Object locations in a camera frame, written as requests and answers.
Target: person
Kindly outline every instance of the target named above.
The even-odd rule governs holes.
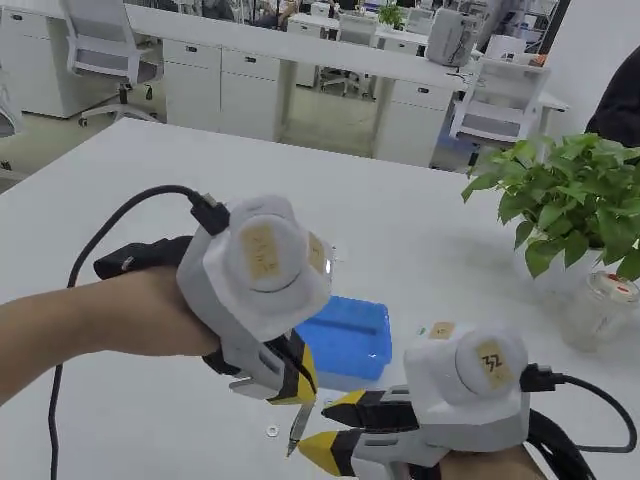
[[[0,306],[0,405],[59,363],[100,351],[203,356],[218,337],[157,267]]]
[[[259,0],[258,7],[264,9],[264,14],[254,22],[254,26],[261,28],[287,29],[287,19],[296,13],[297,2],[295,0]]]
[[[587,124],[586,131],[597,133],[625,147],[640,146],[640,47],[622,62]]]

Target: white table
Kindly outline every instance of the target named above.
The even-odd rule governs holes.
[[[321,17],[319,15],[307,15],[306,13],[296,13],[289,18],[289,21],[302,23],[304,25],[321,27],[327,30],[339,30],[340,22],[337,18]],[[427,35],[420,35],[418,33],[404,32],[399,30],[386,30],[382,25],[378,25],[376,28],[376,37],[378,38],[392,38],[407,43],[414,43],[416,45],[426,46],[429,41]]]
[[[0,196],[0,302],[62,288],[75,256],[126,199],[178,183],[222,200],[279,193],[306,226],[342,249],[334,293],[385,303],[393,360],[379,382],[402,383],[402,352],[435,321],[521,329],[530,360],[583,377],[640,415],[640,329],[582,356],[565,347],[511,267],[513,231],[496,222],[498,196],[463,205],[463,175],[199,130],[121,120]],[[128,214],[89,265],[128,242],[189,234],[182,198]],[[51,373],[0,409],[3,478],[48,478]],[[285,460],[295,407],[231,394],[198,359],[98,354],[65,368],[59,403],[60,478],[332,478],[299,454]],[[573,387],[536,394],[533,407],[581,443],[626,442],[608,405]],[[280,434],[265,430],[277,425]],[[339,428],[314,412],[307,435]],[[598,478],[632,478],[640,453],[586,454]]]

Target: hand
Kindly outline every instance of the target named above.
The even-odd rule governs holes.
[[[152,268],[77,290],[93,350],[136,355],[208,355],[220,341],[189,310],[176,269]]]

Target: gray mesh chair back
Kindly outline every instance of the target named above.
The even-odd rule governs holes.
[[[343,13],[340,15],[338,41],[371,46],[378,21],[375,18]]]
[[[59,0],[69,30],[67,68],[138,82],[141,52],[123,0]]]

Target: black sleeve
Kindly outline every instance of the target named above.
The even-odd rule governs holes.
[[[640,146],[640,48],[618,68],[587,131],[627,147]]]

